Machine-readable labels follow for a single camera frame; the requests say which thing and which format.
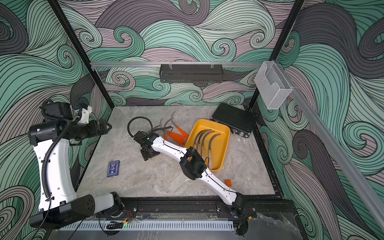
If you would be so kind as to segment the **large wooden handle sickle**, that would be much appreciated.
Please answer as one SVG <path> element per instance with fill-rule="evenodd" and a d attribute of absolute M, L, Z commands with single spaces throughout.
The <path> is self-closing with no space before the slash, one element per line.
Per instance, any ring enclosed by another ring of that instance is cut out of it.
<path fill-rule="evenodd" d="M 195 137 L 195 140 L 194 140 L 194 149 L 198 149 L 198 139 L 199 139 L 199 137 L 200 137 L 200 135 L 201 134 L 203 134 L 203 133 L 205 133 L 207 130 L 202 130 L 202 131 L 200 131 L 197 135 L 196 135 L 196 137 Z"/>

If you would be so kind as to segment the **labelled wooden handle sickle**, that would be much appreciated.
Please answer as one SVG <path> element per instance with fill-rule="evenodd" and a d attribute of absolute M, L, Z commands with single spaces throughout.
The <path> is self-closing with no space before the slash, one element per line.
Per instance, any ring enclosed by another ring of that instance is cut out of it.
<path fill-rule="evenodd" d="M 209 130 L 207 131 L 204 135 L 203 135 L 203 138 L 202 138 L 202 146 L 201 146 L 201 156 L 203 159 L 206 158 L 206 150 L 205 150 L 205 142 L 206 142 L 206 138 L 207 136 L 209 136 L 210 134 L 214 133 L 215 131 L 213 130 Z"/>

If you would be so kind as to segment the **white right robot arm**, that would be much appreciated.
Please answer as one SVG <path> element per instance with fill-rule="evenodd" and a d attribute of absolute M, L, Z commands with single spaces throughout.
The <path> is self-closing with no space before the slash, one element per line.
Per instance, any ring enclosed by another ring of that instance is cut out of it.
<path fill-rule="evenodd" d="M 144 119 L 150 124 L 150 131 L 138 131 L 132 134 L 130 125 L 137 119 Z M 157 131 L 167 130 L 169 127 L 161 127 L 155 129 L 150 119 L 146 117 L 134 117 L 127 125 L 127 131 L 130 137 L 133 138 L 141 146 L 141 154 L 145 161 L 159 155 L 164 154 L 176 160 L 184 175 L 191 180 L 199 180 L 211 188 L 231 209 L 231 215 L 240 218 L 245 214 L 246 197 L 239 192 L 228 187 L 224 182 L 218 179 L 211 170 L 207 167 L 205 160 L 194 147 L 184 148 L 174 145 L 166 141 L 163 137 L 157 134 Z"/>

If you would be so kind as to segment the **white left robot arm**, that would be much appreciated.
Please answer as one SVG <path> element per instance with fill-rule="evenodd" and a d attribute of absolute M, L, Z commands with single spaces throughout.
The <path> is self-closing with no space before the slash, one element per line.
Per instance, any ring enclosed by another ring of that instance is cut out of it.
<path fill-rule="evenodd" d="M 94 197 L 77 197 L 69 165 L 70 141 L 106 135 L 111 129 L 105 120 L 90 120 L 92 107 L 43 101 L 44 122 L 30 127 L 28 137 L 38 159 L 41 200 L 38 213 L 29 218 L 33 228 L 60 229 L 102 213 L 112 218 L 123 212 L 123 203 L 116 192 Z"/>

